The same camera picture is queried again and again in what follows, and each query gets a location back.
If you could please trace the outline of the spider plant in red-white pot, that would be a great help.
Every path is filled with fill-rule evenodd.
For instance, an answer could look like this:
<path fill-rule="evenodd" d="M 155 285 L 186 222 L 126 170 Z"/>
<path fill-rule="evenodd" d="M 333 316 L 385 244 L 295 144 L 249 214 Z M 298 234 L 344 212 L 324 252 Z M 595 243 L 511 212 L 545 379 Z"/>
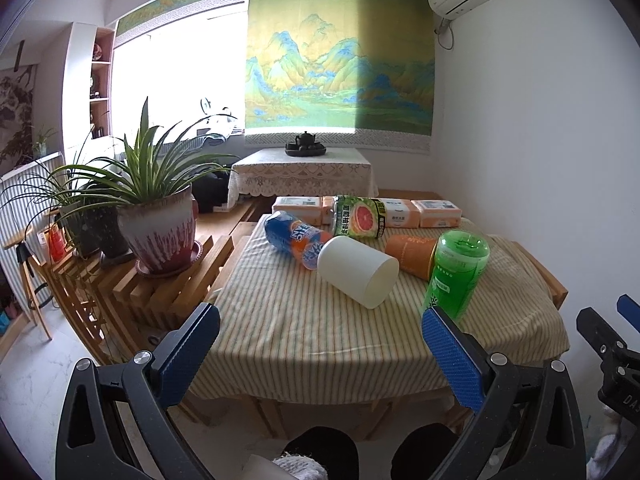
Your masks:
<path fill-rule="evenodd" d="M 171 274 L 192 264 L 196 212 L 192 184 L 208 174 L 227 172 L 228 154 L 195 151 L 184 140 L 206 117 L 178 131 L 150 122 L 149 102 L 141 107 L 133 138 L 120 139 L 122 159 L 96 156 L 90 162 L 58 167 L 78 185 L 80 211 L 116 210 L 120 234 L 149 274 Z"/>

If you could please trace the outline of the striped table cloth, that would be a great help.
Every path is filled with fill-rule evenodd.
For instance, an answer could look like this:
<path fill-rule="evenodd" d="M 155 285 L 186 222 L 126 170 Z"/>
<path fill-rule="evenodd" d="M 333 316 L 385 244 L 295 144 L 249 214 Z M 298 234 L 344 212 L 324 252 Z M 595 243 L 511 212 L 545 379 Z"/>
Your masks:
<path fill-rule="evenodd" d="M 533 365 L 570 346 L 529 258 L 488 237 L 487 266 L 460 327 L 488 351 Z M 404 273 L 367 309 L 279 252 L 256 226 L 216 304 L 220 333 L 192 382 L 204 400 L 247 394 L 297 404 L 357 404 L 446 384 L 422 338 L 424 281 Z"/>

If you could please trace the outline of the white pink wall shelf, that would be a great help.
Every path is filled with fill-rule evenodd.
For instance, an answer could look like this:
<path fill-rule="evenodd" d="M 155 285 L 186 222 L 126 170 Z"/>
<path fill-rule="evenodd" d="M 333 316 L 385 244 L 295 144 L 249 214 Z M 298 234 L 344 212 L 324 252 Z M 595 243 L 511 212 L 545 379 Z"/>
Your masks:
<path fill-rule="evenodd" d="M 62 136 L 66 162 L 112 156 L 111 79 L 114 29 L 70 25 L 62 85 Z"/>

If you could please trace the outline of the wooden slatted plant stand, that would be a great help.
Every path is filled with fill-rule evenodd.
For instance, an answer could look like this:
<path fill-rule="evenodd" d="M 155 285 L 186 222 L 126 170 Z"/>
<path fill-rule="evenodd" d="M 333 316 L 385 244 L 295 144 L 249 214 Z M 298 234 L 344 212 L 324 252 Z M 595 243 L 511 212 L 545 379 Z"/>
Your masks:
<path fill-rule="evenodd" d="M 103 269 L 97 255 L 82 260 L 70 252 L 55 264 L 29 263 L 90 356 L 110 365 L 151 348 L 153 332 L 178 328 L 213 289 L 233 251 L 230 236 L 207 237 L 198 260 L 169 278 L 146 278 L 134 261 Z"/>

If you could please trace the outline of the white plastic cup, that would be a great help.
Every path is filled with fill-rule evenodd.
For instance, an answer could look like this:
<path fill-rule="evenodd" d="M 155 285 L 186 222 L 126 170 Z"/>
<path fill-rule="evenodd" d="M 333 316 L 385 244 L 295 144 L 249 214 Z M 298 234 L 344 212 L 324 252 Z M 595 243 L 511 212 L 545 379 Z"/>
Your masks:
<path fill-rule="evenodd" d="M 348 236 L 336 236 L 320 250 L 317 272 L 358 304 L 375 309 L 394 288 L 399 261 Z"/>

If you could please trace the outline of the black bag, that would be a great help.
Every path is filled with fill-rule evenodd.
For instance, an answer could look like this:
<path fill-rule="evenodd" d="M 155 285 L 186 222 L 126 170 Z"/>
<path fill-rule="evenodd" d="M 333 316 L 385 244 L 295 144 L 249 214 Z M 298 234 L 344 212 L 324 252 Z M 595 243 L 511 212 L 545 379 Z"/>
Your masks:
<path fill-rule="evenodd" d="M 198 203 L 200 214 L 210 214 L 215 207 L 228 202 L 228 172 L 211 172 L 192 183 L 192 195 Z"/>

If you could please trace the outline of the left orange tissue pack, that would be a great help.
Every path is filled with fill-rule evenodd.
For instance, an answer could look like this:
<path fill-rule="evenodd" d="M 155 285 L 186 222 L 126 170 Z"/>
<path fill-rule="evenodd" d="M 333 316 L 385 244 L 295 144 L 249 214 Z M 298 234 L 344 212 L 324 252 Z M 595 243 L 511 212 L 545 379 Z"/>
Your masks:
<path fill-rule="evenodd" d="M 274 201 L 272 212 L 284 211 L 312 226 L 322 225 L 322 200 L 312 196 L 278 196 Z"/>

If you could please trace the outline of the dark potted plant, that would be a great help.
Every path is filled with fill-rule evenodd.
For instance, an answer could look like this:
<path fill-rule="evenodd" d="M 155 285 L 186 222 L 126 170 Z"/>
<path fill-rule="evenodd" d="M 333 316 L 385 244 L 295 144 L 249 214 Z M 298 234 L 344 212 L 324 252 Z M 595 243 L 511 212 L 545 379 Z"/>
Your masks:
<path fill-rule="evenodd" d="M 1 208 L 15 212 L 18 207 L 26 209 L 24 232 L 58 226 L 81 258 L 98 252 L 102 266 L 112 266 L 132 257 L 118 227 L 116 203 L 85 169 L 34 162 L 15 182 L 1 187 Z"/>

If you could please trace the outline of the landscape painting roller blind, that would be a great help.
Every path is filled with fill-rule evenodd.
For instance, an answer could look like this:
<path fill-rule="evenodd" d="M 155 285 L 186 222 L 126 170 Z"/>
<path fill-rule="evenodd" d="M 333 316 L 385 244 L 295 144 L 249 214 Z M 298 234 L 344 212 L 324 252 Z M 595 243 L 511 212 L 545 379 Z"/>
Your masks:
<path fill-rule="evenodd" d="M 427 0 L 248 0 L 245 123 L 432 130 Z"/>

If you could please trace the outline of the green plastic cup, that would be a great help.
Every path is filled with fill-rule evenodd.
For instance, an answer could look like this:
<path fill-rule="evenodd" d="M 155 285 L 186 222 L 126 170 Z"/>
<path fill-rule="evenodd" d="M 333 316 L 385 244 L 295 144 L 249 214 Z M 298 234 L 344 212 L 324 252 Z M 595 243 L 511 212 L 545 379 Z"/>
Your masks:
<path fill-rule="evenodd" d="M 489 256 L 484 237 L 461 230 L 442 234 L 435 247 L 424 307 L 440 307 L 455 321 L 461 318 Z"/>

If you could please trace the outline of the right orange tissue pack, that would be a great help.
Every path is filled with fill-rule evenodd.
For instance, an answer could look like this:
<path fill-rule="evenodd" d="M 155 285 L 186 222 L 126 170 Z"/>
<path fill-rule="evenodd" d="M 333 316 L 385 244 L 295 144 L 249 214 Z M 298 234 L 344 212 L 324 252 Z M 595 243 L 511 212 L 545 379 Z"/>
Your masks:
<path fill-rule="evenodd" d="M 422 229 L 457 228 L 460 226 L 462 210 L 450 200 L 413 200 L 420 214 Z"/>

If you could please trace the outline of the ink painting wall scroll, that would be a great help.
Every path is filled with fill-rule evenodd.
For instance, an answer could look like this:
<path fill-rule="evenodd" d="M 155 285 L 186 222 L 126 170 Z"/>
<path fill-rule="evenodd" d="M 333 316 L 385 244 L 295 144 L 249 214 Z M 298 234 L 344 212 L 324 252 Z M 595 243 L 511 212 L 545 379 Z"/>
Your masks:
<path fill-rule="evenodd" d="M 1 72 L 1 173 L 32 160 L 32 96 L 37 66 Z"/>

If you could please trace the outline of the orange paper cup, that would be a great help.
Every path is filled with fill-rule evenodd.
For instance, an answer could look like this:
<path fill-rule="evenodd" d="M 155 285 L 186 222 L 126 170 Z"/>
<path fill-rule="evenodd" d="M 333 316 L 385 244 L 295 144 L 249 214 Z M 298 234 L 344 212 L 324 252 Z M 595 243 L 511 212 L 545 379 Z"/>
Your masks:
<path fill-rule="evenodd" d="M 396 258 L 401 271 L 429 281 L 434 268 L 437 238 L 392 235 L 385 246 L 387 255 Z"/>

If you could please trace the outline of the black teapot on tray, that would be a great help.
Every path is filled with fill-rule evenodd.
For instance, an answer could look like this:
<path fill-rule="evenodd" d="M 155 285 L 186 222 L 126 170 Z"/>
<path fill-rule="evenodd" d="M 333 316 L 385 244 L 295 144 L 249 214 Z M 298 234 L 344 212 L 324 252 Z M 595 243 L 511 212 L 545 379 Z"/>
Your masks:
<path fill-rule="evenodd" d="M 326 154 L 326 147 L 316 136 L 305 131 L 298 134 L 293 142 L 285 144 L 285 154 L 292 157 L 318 157 Z"/>

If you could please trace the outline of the lace-covered low table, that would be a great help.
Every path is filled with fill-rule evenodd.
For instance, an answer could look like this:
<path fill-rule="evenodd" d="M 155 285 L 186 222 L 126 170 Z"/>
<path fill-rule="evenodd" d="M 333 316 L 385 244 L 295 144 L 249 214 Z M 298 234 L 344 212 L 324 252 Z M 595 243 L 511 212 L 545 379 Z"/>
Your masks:
<path fill-rule="evenodd" d="M 263 148 L 231 167 L 227 205 L 240 196 L 378 196 L 371 163 L 356 148 L 328 148 L 318 157 L 292 157 Z"/>

